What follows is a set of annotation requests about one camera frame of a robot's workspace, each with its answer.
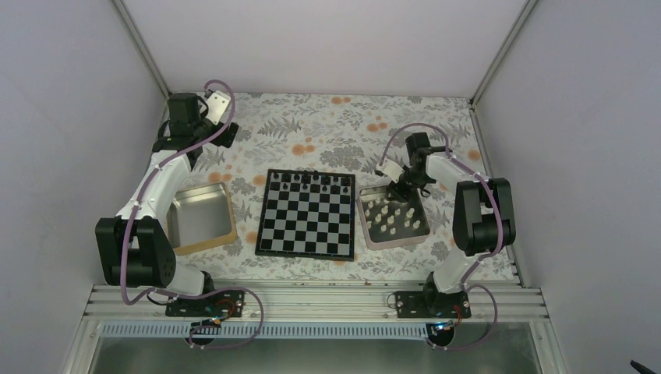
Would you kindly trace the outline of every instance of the floral tablecloth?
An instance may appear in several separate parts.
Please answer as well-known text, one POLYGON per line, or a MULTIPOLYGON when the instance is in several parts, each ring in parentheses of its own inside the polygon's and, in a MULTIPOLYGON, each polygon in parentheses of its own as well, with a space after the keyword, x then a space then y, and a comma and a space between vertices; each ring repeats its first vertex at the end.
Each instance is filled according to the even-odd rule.
MULTIPOLYGON (((432 235, 420 245, 367 249, 356 219, 355 261, 256 256, 266 173, 269 168, 336 171, 356 176, 358 188, 382 185, 373 173, 391 135, 402 125, 439 125, 451 148, 477 171, 484 171, 466 99, 440 97, 236 94, 235 122, 241 126, 230 149, 206 146, 184 187, 225 182, 239 238, 236 242, 180 256, 178 261, 216 278, 282 280, 423 280, 454 247, 454 199, 441 184, 428 186, 424 199, 432 235)), ((433 143, 440 137, 425 131, 433 143)), ((388 156, 408 164, 403 132, 388 156)), ((510 280, 503 251, 487 260, 473 279, 510 280)))

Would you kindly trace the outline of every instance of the gray wall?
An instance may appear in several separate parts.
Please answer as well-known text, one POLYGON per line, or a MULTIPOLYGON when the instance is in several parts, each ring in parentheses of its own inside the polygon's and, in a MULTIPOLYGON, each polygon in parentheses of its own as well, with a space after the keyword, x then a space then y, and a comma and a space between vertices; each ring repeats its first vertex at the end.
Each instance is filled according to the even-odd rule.
POLYGON ((2 372, 59 372, 164 100, 107 0, 0 5, 2 372))
POLYGON ((470 97, 525 0, 126 0, 171 90, 470 97))
POLYGON ((574 373, 661 372, 661 3, 542 0, 479 119, 574 373))

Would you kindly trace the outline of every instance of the chessboard square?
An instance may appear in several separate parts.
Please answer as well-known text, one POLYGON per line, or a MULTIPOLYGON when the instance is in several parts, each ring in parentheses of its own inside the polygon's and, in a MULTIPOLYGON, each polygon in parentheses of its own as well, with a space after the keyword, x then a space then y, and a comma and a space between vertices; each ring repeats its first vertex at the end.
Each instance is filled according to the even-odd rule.
POLYGON ((262 239, 272 239, 274 230, 272 228, 262 229, 262 239))
POLYGON ((337 243, 328 243, 326 246, 326 253, 329 255, 337 255, 338 254, 338 244, 337 243))
POLYGON ((350 224, 340 224, 340 234, 351 234, 350 224))
POLYGON ((328 222, 332 224, 339 224, 340 223, 340 214, 339 213, 329 213, 328 214, 328 222))
POLYGON ((306 243, 305 242, 294 242, 294 252, 305 252, 306 243))
POLYGON ((315 242, 306 242, 306 252, 314 253, 315 251, 316 251, 316 243, 315 242))
POLYGON ((331 205, 329 203, 319 203, 319 211, 328 213, 331 211, 331 205))
POLYGON ((270 247, 272 251, 281 251, 282 250, 282 240, 273 240, 273 245, 270 247))
POLYGON ((329 232, 328 233, 328 242, 338 244, 339 243, 339 234, 336 234, 334 232, 329 232))
POLYGON ((328 246, 327 243, 319 243, 319 242, 318 242, 318 243, 316 244, 316 251, 315 251, 315 252, 316 252, 316 253, 326 254, 326 253, 327 253, 327 252, 326 252, 326 251, 327 251, 327 246, 328 246))
POLYGON ((291 240, 285 240, 282 243, 282 250, 287 252, 292 252, 294 250, 294 242, 291 240))
POLYGON ((260 248, 261 249, 271 249, 273 247, 273 241, 270 239, 262 239, 262 242, 260 243, 260 248))
POLYGON ((349 244, 340 244, 340 245, 338 245, 338 255, 350 256, 351 255, 351 246, 349 244))

